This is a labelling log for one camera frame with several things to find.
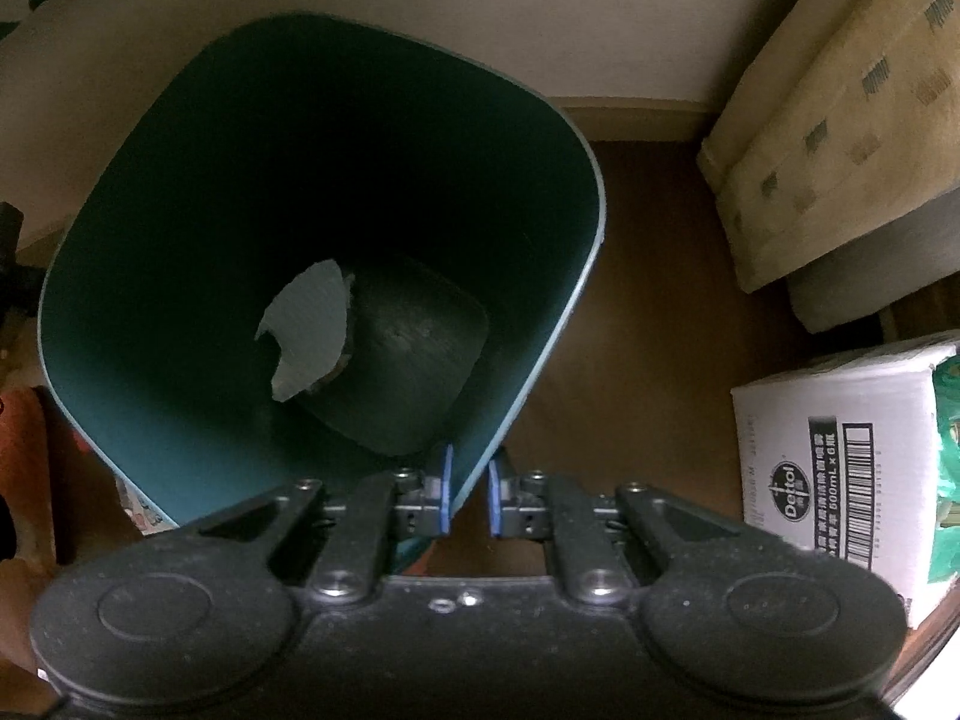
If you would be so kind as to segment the dark teal trash bin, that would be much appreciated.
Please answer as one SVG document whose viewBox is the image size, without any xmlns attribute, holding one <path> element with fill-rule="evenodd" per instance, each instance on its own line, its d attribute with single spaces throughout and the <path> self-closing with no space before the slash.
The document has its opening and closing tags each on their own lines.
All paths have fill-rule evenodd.
<svg viewBox="0 0 960 720">
<path fill-rule="evenodd" d="M 50 390 L 161 517 L 427 468 L 462 505 L 604 237 L 601 170 L 540 94 L 447 50 L 275 16 L 202 50 L 106 167 L 47 273 Z M 267 305 L 335 260 L 350 360 L 285 403 Z"/>
</svg>

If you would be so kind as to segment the grey paper scrap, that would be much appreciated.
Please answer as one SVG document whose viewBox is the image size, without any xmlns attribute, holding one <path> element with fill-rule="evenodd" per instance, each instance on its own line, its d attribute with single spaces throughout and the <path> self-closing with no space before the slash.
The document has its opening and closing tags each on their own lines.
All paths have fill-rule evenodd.
<svg viewBox="0 0 960 720">
<path fill-rule="evenodd" d="M 277 351 L 272 398 L 285 403 L 337 377 L 350 360 L 353 278 L 335 260 L 308 266 L 263 312 L 256 341 Z"/>
</svg>

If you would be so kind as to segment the white Dettol cardboard box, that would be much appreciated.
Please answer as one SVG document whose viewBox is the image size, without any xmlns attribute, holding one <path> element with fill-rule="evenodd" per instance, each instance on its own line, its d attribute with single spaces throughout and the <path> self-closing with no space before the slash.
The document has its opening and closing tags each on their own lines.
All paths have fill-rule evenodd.
<svg viewBox="0 0 960 720">
<path fill-rule="evenodd" d="M 867 569 L 919 628 L 957 575 L 929 580 L 940 442 L 932 376 L 957 333 L 854 351 L 734 388 L 745 522 Z"/>
</svg>

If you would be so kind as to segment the green plastic bag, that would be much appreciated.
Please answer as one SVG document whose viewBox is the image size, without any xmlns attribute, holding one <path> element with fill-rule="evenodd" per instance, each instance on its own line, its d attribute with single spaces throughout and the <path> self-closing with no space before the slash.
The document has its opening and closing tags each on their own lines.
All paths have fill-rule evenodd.
<svg viewBox="0 0 960 720">
<path fill-rule="evenodd" d="M 934 546 L 929 580 L 942 582 L 958 574 L 958 358 L 947 359 L 932 376 L 940 449 Z"/>
</svg>

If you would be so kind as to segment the grey cushioned stool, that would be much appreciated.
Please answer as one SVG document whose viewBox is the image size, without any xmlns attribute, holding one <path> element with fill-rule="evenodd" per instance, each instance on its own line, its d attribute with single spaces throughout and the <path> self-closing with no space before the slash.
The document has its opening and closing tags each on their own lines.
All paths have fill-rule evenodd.
<svg viewBox="0 0 960 720">
<path fill-rule="evenodd" d="M 875 314 L 958 271 L 958 188 L 846 242 L 788 278 L 809 332 Z"/>
</svg>

